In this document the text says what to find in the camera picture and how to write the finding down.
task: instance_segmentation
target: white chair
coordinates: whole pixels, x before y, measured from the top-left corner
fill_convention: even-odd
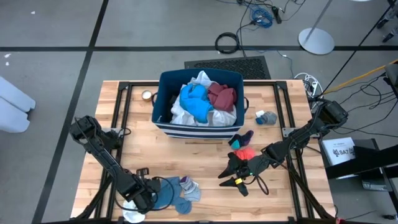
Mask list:
[[[30,124],[26,112],[35,106],[31,97],[0,77],[0,130],[9,133],[26,131]]]

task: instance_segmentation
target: sock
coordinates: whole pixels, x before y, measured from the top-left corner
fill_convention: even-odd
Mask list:
[[[191,202],[198,202],[200,200],[201,192],[198,183],[186,176],[180,180],[180,185],[184,191],[184,198],[186,200]]]
[[[238,134],[235,134],[232,138],[231,138],[231,140],[229,140],[228,141],[228,144],[231,146],[231,148],[233,149],[233,150],[237,150],[237,149],[239,149],[240,147],[241,147],[241,145],[242,145],[242,143],[241,143],[241,136],[240,135],[238,135]]]
[[[228,141],[228,144],[231,146],[233,150],[240,149],[242,146],[247,146],[250,142],[250,139],[253,137],[254,131],[248,131],[244,135],[235,134],[231,140]]]
[[[260,117],[256,118],[256,122],[257,122],[257,124],[274,125],[274,124],[276,124],[276,119],[277,119],[277,116],[275,113],[273,113],[271,111],[267,111]]]
[[[254,149],[252,149],[252,147],[246,147],[246,148],[241,149],[241,150],[236,150],[236,151],[234,151],[234,153],[241,160],[245,160],[245,159],[251,160],[254,157],[254,155],[255,155]]]
[[[254,131],[250,130],[246,134],[242,135],[242,146],[247,146],[250,142],[250,139],[253,137]]]

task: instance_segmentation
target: metal pole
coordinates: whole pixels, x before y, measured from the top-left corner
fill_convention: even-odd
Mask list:
[[[323,8],[321,14],[319,15],[317,21],[315,22],[315,24],[312,26],[311,31],[308,33],[307,37],[305,38],[304,44],[307,43],[307,40],[310,38],[313,30],[315,30],[315,28],[317,28],[318,23],[321,21],[323,15],[325,14],[326,10],[329,8],[330,3],[332,0],[329,0],[328,3],[326,4],[326,6]]]

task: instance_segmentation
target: box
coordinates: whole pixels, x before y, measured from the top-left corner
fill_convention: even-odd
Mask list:
[[[236,91],[236,121],[232,126],[225,127],[201,127],[188,126],[181,124],[170,124],[167,119],[169,102],[173,95],[180,94],[181,86],[196,78],[200,71],[205,71],[211,81],[218,82],[220,85],[228,85]],[[165,134],[176,138],[193,139],[230,139],[244,124],[244,114],[247,110],[244,107],[246,100],[247,108],[249,101],[244,97],[243,78],[236,72],[218,70],[212,68],[191,68],[176,71],[164,72],[160,76],[157,98],[154,102],[152,122]]]

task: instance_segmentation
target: clothing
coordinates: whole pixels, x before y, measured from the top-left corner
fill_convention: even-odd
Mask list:
[[[227,85],[212,83],[208,89],[208,97],[214,108],[232,111],[232,106],[236,101],[236,92],[234,88],[228,88]]]
[[[162,180],[160,185],[160,192],[157,193],[158,198],[154,196],[155,209],[162,208],[170,203],[172,199],[173,189],[174,189],[174,197],[172,199],[171,205],[175,206],[175,210],[180,214],[188,214],[191,212],[192,203],[184,198],[180,197],[182,188],[180,186],[180,178],[179,177],[169,177],[166,178],[172,185]]]
[[[244,135],[235,134],[231,140],[228,141],[228,144],[231,146],[232,149],[237,150],[240,149],[242,146],[247,146],[250,142],[250,139],[253,137],[254,131],[248,131]]]
[[[123,202],[123,207],[124,208],[129,208],[129,209],[137,209],[136,204],[134,203],[133,200],[130,202],[127,202],[126,200]],[[145,215],[135,212],[135,211],[127,211],[127,210],[122,210],[123,217],[129,222],[129,223],[140,223],[145,220]]]
[[[203,85],[189,84],[180,92],[180,106],[192,114],[199,123],[207,123],[207,114],[213,106],[207,100]]]
[[[201,192],[199,184],[193,181],[190,177],[185,176],[180,180],[180,185],[184,191],[184,198],[191,202],[200,201]]]
[[[203,85],[205,88],[210,87],[213,82],[209,79],[204,71],[199,72],[196,78],[192,78],[188,84]],[[173,114],[171,124],[183,124],[189,126],[209,126],[209,127],[225,127],[232,126],[236,121],[236,107],[233,105],[231,112],[213,109],[207,114],[207,123],[199,123],[194,116],[188,111],[184,110],[180,105],[180,95],[178,95],[173,107],[171,109]]]
[[[242,160],[245,160],[245,159],[251,160],[254,157],[254,155],[256,154],[252,147],[246,147],[244,149],[235,150],[234,153]]]
[[[274,125],[276,124],[277,116],[275,113],[271,111],[267,111],[262,114],[260,117],[256,118],[257,124],[269,124]]]
[[[172,110],[173,118],[171,124],[184,124],[189,126],[209,126],[209,127],[223,127],[231,126],[236,121],[236,107],[233,105],[233,111],[212,110],[207,114],[207,123],[199,123],[188,111],[180,106],[180,96],[177,97],[173,104]]]

